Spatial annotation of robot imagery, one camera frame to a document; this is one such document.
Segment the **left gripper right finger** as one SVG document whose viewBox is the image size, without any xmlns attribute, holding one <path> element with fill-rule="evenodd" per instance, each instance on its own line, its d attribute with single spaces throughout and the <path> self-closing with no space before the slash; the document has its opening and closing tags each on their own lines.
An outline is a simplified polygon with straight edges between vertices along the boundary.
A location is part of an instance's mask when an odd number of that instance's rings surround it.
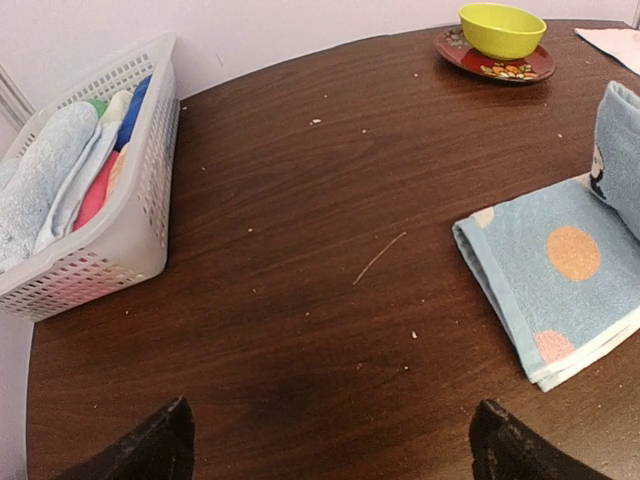
<svg viewBox="0 0 640 480">
<path fill-rule="evenodd" d="M 608 479 L 557 449 L 490 399 L 479 403 L 469 441 L 475 479 Z"/>
</svg>

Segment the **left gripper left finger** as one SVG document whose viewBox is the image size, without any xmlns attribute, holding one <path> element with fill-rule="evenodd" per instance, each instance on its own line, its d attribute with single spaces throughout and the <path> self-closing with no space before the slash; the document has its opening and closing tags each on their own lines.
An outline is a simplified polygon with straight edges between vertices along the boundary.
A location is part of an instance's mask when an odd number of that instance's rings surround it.
<svg viewBox="0 0 640 480">
<path fill-rule="evenodd" d="M 60 479 L 191 479 L 195 422 L 189 402 L 175 398 Z"/>
</svg>

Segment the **blue polka dot towel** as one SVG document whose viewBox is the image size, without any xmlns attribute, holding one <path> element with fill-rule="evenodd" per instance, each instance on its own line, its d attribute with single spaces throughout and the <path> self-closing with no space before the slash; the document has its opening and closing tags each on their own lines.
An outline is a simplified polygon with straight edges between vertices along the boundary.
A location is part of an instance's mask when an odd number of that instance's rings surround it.
<svg viewBox="0 0 640 480">
<path fill-rule="evenodd" d="M 610 82 L 589 172 L 458 220 L 457 247 L 549 391 L 639 328 L 639 97 Z"/>
</svg>

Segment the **red floral plate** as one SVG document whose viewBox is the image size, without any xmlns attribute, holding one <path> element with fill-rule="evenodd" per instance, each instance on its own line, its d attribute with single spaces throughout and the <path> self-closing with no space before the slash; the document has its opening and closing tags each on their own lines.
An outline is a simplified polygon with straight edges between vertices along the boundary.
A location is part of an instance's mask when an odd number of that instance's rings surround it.
<svg viewBox="0 0 640 480">
<path fill-rule="evenodd" d="M 439 34 L 434 46 L 436 51 L 452 65 L 483 78 L 498 82 L 533 84 L 550 78 L 556 63 L 544 47 L 515 60 L 498 60 L 488 57 L 472 47 L 461 27 L 451 28 Z"/>
</svg>

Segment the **green plastic bowl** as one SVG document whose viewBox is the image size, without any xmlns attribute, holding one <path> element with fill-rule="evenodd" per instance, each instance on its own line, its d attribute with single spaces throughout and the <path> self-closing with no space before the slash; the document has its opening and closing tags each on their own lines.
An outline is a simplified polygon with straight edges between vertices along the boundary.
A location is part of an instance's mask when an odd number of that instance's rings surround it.
<svg viewBox="0 0 640 480">
<path fill-rule="evenodd" d="M 514 60 L 532 54 L 547 24 L 538 16 L 509 5 L 470 3 L 458 11 L 464 36 L 482 54 L 499 60 Z"/>
</svg>

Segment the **pink towel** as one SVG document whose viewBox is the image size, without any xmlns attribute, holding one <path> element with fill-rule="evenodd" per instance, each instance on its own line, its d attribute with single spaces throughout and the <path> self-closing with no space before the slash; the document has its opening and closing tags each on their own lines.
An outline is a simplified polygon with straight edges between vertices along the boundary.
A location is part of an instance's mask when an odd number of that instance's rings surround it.
<svg viewBox="0 0 640 480">
<path fill-rule="evenodd" d="M 640 33 L 636 29 L 583 29 L 575 33 L 600 51 L 612 56 L 627 69 L 640 75 Z"/>
</svg>

